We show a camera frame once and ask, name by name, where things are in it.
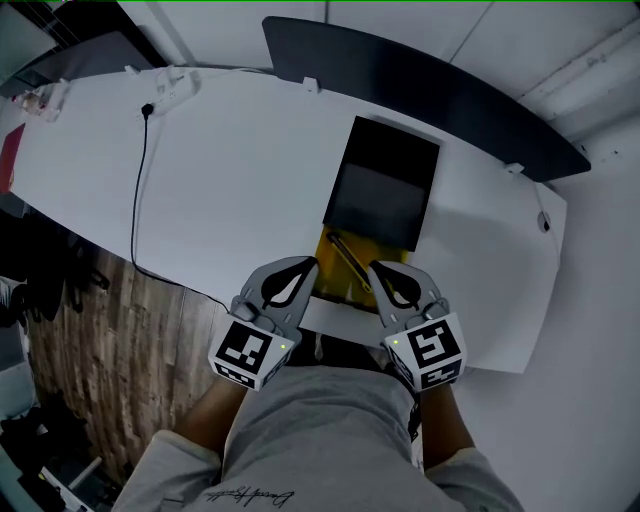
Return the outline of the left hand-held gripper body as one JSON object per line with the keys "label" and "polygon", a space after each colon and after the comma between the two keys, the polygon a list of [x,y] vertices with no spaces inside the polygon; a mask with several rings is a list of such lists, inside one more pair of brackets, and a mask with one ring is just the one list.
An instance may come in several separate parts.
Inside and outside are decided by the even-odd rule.
{"label": "left hand-held gripper body", "polygon": [[288,310],[263,307],[261,286],[269,263],[256,269],[234,297],[208,354],[214,372],[242,387],[261,390],[288,362],[301,340],[288,328]]}

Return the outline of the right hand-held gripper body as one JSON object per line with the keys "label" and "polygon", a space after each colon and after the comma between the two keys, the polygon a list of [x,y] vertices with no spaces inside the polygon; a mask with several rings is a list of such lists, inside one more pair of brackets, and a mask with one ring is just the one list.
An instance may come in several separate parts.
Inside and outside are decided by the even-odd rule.
{"label": "right hand-held gripper body", "polygon": [[407,272],[421,287],[418,309],[397,311],[399,332],[386,336],[388,349],[398,371],[419,393],[453,383],[465,368],[467,350],[456,313],[426,272],[407,265]]}

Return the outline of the yellow black pen tool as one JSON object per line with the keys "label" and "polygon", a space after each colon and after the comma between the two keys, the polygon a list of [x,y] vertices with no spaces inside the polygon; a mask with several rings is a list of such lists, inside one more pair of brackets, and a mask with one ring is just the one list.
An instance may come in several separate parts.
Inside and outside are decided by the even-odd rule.
{"label": "yellow black pen tool", "polygon": [[337,232],[330,231],[326,234],[326,238],[337,251],[341,258],[345,261],[348,267],[354,272],[357,279],[361,283],[362,289],[369,294],[372,294],[372,288],[369,282],[368,273],[362,263],[358,260],[356,255],[346,245],[346,243],[340,238]]}

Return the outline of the yellow and black box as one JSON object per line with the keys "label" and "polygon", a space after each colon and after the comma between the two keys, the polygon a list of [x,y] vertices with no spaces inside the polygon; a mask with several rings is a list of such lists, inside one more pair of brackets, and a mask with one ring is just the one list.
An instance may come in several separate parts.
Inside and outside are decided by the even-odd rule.
{"label": "yellow and black box", "polygon": [[366,270],[374,260],[404,263],[416,250],[441,142],[384,118],[354,118],[323,218],[313,295],[376,311],[326,234],[338,233]]}

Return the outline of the person's right forearm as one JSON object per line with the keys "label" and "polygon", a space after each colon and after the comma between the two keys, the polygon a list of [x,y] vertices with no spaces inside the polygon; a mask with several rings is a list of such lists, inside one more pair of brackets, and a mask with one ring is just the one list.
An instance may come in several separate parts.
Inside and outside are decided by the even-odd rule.
{"label": "person's right forearm", "polygon": [[450,384],[422,392],[420,412],[425,470],[446,462],[460,450],[475,447]]}

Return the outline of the person's left forearm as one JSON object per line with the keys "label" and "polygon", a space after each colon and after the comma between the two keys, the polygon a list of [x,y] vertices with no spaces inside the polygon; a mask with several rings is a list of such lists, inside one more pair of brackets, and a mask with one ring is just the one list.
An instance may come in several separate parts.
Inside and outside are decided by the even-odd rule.
{"label": "person's left forearm", "polygon": [[227,437],[247,389],[220,378],[181,418],[174,431],[185,439],[222,456]]}

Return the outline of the person's grey t-shirt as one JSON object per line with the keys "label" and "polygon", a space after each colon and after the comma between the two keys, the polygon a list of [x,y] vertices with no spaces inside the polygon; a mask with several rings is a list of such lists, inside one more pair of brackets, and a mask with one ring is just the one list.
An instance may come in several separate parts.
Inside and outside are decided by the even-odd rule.
{"label": "person's grey t-shirt", "polygon": [[156,433],[113,512],[524,512],[475,447],[416,467],[412,405],[381,373],[287,366],[246,393],[222,456]]}

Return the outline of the long dark desk divider panel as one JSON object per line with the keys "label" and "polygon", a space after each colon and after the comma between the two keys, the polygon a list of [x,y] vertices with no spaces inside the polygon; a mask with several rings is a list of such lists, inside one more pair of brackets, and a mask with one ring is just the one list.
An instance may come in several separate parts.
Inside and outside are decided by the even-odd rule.
{"label": "long dark desk divider panel", "polygon": [[431,125],[536,182],[590,171],[549,124],[505,93],[443,60],[365,32],[288,17],[262,22],[276,76],[319,86]]}

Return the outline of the black office chair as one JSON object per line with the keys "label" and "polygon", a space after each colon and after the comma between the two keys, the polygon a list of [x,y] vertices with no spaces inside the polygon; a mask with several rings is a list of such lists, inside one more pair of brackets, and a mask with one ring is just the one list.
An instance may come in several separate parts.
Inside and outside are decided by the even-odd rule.
{"label": "black office chair", "polygon": [[67,298],[83,311],[91,284],[106,290],[97,247],[40,213],[15,217],[0,209],[0,328],[55,319]]}

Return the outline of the white power strip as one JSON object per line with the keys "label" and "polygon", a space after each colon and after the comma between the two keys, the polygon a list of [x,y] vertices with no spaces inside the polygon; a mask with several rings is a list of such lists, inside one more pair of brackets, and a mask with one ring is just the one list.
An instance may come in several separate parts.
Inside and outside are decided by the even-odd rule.
{"label": "white power strip", "polygon": [[194,70],[167,67],[154,76],[155,95],[138,109],[137,118],[159,117],[193,98],[199,91],[200,79]]}

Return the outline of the red folder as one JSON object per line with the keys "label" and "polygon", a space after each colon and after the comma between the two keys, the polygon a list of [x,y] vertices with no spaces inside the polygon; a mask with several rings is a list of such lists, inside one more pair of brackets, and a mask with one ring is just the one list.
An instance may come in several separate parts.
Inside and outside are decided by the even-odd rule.
{"label": "red folder", "polygon": [[0,194],[11,191],[14,179],[14,165],[19,150],[25,124],[19,125],[6,135],[0,151]]}

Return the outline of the short dark desk divider panel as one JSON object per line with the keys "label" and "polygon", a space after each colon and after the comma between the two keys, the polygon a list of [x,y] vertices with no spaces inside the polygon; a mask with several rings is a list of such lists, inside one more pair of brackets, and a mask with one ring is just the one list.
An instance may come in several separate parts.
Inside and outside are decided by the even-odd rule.
{"label": "short dark desk divider panel", "polygon": [[120,32],[107,33],[66,48],[18,71],[30,86],[121,72],[126,66],[149,70],[153,64]]}

